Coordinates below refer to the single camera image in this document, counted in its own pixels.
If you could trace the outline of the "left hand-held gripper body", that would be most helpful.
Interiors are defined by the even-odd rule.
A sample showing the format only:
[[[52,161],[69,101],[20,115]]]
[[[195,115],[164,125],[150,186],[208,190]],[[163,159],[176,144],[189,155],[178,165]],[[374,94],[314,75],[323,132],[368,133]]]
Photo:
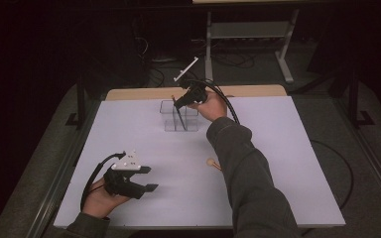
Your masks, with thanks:
[[[136,154],[134,152],[131,154],[123,152],[115,154],[114,157],[117,158],[117,161],[107,169],[103,176],[105,190],[110,195],[141,198],[143,187],[130,180],[133,175],[138,174],[142,169]]]

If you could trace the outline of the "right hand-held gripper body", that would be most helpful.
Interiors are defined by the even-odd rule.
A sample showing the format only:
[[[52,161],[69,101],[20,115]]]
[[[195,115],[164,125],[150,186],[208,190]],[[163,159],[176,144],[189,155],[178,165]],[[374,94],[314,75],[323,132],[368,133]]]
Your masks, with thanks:
[[[180,73],[174,77],[174,82],[177,82],[182,89],[185,89],[194,99],[194,103],[204,102],[207,98],[205,92],[205,83],[198,79],[183,79],[185,73],[198,61],[198,57],[194,57],[193,61],[180,70]]]

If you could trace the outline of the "dark-handled gold-ferrule makeup brush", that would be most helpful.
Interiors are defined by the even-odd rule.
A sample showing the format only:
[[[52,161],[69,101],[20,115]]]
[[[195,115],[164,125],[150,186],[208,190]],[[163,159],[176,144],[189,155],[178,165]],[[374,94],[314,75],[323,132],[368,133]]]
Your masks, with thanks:
[[[176,112],[177,112],[177,114],[178,114],[178,116],[179,116],[181,125],[183,126],[184,130],[186,131],[186,130],[187,130],[187,127],[186,127],[185,122],[184,122],[184,120],[183,120],[181,111],[180,111],[180,109],[178,108],[178,106],[176,105],[177,100],[176,100],[176,98],[175,98],[174,95],[171,95],[171,98],[172,98],[172,100],[173,100],[173,102],[174,102],[174,108],[176,109]]]

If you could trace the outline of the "clear acrylic organizer box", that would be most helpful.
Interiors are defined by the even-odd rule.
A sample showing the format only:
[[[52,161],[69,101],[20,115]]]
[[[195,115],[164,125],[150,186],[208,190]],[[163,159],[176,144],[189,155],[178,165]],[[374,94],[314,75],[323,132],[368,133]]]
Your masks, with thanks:
[[[182,107],[180,109],[183,120],[187,127],[185,131],[181,125],[179,116],[174,108],[173,100],[163,100],[160,105],[160,114],[165,125],[166,132],[195,132],[198,130],[198,112],[194,109]]]

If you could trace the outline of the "person's right hand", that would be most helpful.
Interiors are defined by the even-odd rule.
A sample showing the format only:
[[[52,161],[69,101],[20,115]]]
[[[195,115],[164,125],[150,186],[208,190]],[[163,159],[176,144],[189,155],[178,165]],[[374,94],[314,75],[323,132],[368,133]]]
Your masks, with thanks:
[[[203,103],[192,103],[189,108],[195,109],[208,121],[227,116],[227,106],[223,99],[215,92],[208,91],[207,98]]]

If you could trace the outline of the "person's left hand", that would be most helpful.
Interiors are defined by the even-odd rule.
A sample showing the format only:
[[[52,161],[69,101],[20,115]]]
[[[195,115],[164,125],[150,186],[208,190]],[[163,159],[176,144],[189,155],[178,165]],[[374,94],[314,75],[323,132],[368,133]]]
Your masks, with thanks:
[[[110,195],[104,188],[104,178],[96,181],[90,188],[82,213],[96,217],[107,217],[116,207],[127,202],[129,197],[122,195]]]

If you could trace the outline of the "white table mat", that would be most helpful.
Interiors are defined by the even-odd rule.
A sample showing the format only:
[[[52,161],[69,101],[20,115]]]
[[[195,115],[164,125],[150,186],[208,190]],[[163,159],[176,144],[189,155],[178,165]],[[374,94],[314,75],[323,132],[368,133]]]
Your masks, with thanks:
[[[302,228],[341,226],[336,204],[293,99],[289,96],[234,97],[239,121],[267,158],[273,182],[287,198]],[[111,224],[126,229],[229,228],[231,208],[222,173],[207,165],[215,152],[198,118],[193,132],[165,129],[159,100],[104,101],[100,104],[59,212],[56,227],[71,224],[79,213],[82,191],[98,163],[111,155],[136,152],[146,175],[139,184],[156,189],[116,208]]]

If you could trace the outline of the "black metal stand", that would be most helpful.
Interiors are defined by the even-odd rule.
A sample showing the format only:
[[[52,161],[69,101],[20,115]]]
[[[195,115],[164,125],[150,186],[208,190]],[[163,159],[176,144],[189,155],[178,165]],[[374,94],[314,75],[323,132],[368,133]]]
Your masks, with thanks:
[[[85,86],[83,76],[76,81],[76,112],[70,113],[65,124],[79,130],[85,122]]]
[[[348,90],[347,117],[352,126],[374,125],[374,121],[366,111],[358,110],[359,78],[354,67],[342,67],[335,75],[335,79],[328,90],[331,97],[341,98]]]

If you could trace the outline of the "grey metal desk frame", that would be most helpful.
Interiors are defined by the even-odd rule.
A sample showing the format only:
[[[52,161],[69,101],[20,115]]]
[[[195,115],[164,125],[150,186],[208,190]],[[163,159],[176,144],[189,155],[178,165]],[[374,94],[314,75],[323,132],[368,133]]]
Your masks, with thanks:
[[[211,13],[207,13],[206,20],[206,47],[205,47],[205,77],[213,79],[212,60],[211,60],[211,41],[226,39],[267,39],[278,38],[284,42],[275,57],[283,78],[286,83],[293,83],[291,71],[286,62],[286,53],[296,27],[300,10],[292,12],[288,21],[276,22],[231,22],[216,23],[211,20]]]

